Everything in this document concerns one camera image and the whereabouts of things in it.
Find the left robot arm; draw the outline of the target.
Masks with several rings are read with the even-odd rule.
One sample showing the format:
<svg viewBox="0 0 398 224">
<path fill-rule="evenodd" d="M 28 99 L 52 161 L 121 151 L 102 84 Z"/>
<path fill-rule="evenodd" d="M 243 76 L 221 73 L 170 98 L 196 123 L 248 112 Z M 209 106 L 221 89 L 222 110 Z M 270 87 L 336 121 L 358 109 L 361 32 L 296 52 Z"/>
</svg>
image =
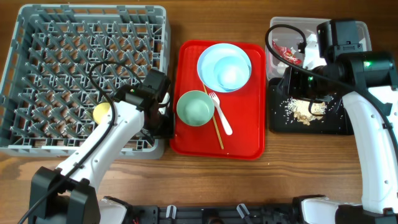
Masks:
<svg viewBox="0 0 398 224">
<path fill-rule="evenodd" d="M 41 167 L 33 176 L 29 210 L 22 221 L 29 223 L 136 223 L 132 205 L 113 197 L 97 199 L 99 185 L 121 149 L 142 130 L 149 138 L 169 135 L 165 106 L 169 77 L 150 70 L 140 84 L 122 86 L 108 109 L 97 106 L 97 128 L 56 169 Z"/>
</svg>

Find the yellow cup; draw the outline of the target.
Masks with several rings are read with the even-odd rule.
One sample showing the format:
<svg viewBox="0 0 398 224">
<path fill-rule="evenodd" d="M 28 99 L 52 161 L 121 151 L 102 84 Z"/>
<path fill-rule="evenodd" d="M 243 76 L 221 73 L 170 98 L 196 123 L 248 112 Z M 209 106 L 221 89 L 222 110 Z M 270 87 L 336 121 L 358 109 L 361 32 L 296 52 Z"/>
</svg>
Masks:
<svg viewBox="0 0 398 224">
<path fill-rule="evenodd" d="M 100 103 L 93 110 L 93 119 L 96 124 L 109 123 L 112 117 L 111 105 Z"/>
</svg>

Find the green bowl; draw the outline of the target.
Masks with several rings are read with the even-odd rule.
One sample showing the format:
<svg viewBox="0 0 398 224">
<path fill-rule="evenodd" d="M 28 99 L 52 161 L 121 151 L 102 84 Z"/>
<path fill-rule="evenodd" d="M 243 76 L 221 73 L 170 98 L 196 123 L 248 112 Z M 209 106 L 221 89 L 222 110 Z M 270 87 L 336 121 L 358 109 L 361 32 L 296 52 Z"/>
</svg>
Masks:
<svg viewBox="0 0 398 224">
<path fill-rule="evenodd" d="M 176 112 L 180 120 L 189 126 L 199 127 L 208 123 L 214 115 L 215 106 L 203 91 L 184 93 L 177 101 Z"/>
</svg>

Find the red snack wrapper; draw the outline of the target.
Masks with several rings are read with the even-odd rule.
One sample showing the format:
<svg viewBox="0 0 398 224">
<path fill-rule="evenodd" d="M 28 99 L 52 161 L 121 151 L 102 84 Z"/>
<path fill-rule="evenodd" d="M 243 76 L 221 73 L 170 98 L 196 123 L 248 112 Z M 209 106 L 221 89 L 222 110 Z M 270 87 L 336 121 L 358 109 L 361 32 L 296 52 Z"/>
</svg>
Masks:
<svg viewBox="0 0 398 224">
<path fill-rule="evenodd" d="M 287 47 L 280 47 L 274 41 L 272 41 L 272 46 L 276 50 L 276 52 L 286 61 L 292 63 L 294 65 L 300 65 L 302 61 L 297 58 L 290 49 Z"/>
</svg>

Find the light blue bowl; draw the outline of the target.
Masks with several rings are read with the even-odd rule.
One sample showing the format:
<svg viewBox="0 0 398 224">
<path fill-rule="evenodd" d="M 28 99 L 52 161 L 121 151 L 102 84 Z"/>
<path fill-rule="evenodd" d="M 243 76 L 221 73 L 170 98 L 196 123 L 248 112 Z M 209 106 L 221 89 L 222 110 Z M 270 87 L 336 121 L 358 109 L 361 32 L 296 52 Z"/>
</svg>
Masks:
<svg viewBox="0 0 398 224">
<path fill-rule="evenodd" d="M 242 88 L 251 77 L 251 64 L 240 56 L 219 59 L 213 73 L 219 92 L 232 92 Z"/>
</svg>

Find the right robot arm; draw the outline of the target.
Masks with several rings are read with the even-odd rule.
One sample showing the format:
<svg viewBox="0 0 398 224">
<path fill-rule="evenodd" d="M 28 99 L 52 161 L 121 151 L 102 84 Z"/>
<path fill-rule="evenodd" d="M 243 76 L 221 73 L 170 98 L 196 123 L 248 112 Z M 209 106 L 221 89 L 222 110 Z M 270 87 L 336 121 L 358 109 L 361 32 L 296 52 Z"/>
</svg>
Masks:
<svg viewBox="0 0 398 224">
<path fill-rule="evenodd" d="M 324 196 L 298 198 L 302 223 L 397 222 L 397 68 L 388 52 L 365 51 L 356 23 L 330 20 L 317 26 L 323 66 L 289 64 L 284 94 L 309 102 L 341 95 L 353 128 L 361 166 L 360 204 Z"/>
</svg>

